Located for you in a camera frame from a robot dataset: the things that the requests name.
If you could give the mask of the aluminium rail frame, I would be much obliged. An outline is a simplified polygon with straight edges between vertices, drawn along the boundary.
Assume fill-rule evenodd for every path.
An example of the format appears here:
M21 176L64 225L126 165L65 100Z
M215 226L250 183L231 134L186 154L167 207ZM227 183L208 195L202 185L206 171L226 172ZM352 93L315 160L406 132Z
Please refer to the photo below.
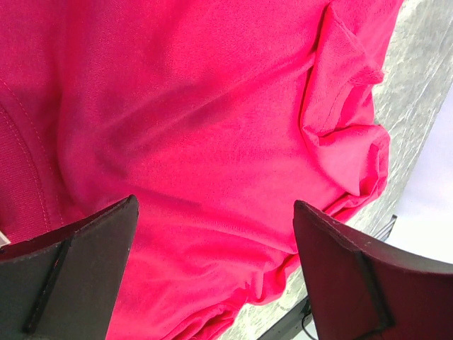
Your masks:
M398 217L396 215L392 215L390 220L379 230L376 231L376 233L374 234L374 238L385 242L389 238L391 231L394 228L394 225L397 221L397 218Z

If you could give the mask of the magenta t shirt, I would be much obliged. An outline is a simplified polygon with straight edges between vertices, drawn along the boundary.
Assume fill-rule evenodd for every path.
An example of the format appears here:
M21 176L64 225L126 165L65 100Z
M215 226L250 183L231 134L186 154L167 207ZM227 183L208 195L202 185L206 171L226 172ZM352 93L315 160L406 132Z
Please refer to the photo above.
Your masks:
M293 204L349 220L389 135L400 1L2 1L1 231L135 195L109 339L216 339L299 265Z

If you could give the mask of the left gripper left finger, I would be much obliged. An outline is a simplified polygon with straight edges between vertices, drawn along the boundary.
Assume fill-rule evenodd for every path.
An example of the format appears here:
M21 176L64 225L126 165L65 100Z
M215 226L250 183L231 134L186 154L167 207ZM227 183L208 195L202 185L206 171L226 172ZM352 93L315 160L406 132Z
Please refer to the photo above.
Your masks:
M133 195L1 248L2 339L104 339L137 228Z

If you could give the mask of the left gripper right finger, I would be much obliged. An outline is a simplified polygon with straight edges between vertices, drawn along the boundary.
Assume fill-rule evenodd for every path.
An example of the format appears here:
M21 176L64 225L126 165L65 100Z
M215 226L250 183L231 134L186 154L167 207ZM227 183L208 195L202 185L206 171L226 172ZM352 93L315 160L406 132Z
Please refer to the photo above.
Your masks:
M319 339L451 339L452 265L388 245L303 201L294 234Z

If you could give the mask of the black base beam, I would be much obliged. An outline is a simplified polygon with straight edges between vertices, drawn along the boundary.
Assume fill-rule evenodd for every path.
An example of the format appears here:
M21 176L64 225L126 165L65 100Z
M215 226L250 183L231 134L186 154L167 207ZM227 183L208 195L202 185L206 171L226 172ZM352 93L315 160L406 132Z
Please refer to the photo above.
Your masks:
M309 323L313 320L309 298L305 297L297 303L284 317L277 321L262 336L261 340L287 340L293 339L300 332L305 333L309 339L314 339L307 332Z

